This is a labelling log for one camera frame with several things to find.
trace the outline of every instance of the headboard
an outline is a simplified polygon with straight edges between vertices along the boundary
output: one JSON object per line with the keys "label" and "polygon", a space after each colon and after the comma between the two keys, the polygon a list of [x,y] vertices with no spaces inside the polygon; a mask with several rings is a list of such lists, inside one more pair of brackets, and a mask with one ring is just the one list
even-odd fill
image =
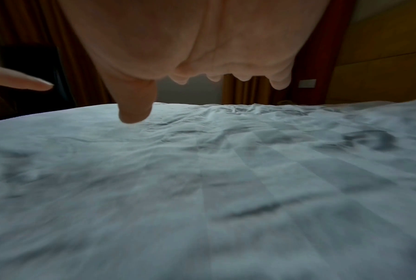
{"label": "headboard", "polygon": [[326,103],[416,99],[416,0],[351,24]]}

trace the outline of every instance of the mattress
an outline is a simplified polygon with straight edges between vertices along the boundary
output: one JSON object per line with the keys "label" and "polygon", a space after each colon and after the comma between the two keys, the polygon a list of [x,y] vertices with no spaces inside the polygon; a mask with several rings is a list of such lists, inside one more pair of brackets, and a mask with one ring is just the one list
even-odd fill
{"label": "mattress", "polygon": [[0,121],[0,280],[416,280],[416,101]]}

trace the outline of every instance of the light switch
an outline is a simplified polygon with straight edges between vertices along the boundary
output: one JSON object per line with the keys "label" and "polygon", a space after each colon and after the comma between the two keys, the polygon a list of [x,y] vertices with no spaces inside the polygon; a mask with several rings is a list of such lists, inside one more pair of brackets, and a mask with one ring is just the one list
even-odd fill
{"label": "light switch", "polygon": [[300,89],[314,89],[315,88],[315,82],[317,80],[300,80],[299,81],[299,88]]}

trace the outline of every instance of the curtain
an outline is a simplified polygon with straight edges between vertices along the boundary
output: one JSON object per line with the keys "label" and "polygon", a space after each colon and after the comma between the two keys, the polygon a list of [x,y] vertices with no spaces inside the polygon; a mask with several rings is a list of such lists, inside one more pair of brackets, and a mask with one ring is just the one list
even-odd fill
{"label": "curtain", "polygon": [[56,46],[79,107],[114,103],[56,0],[0,0],[0,44]]}
{"label": "curtain", "polygon": [[228,74],[223,77],[222,95],[222,104],[269,105],[272,87],[266,77],[252,77],[251,80],[242,82]]}

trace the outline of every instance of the bed sheet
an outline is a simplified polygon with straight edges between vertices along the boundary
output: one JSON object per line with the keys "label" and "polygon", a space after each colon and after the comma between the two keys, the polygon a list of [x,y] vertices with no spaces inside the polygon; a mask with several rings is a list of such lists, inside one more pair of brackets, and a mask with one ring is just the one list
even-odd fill
{"label": "bed sheet", "polygon": [[0,280],[416,280],[416,101],[0,121]]}

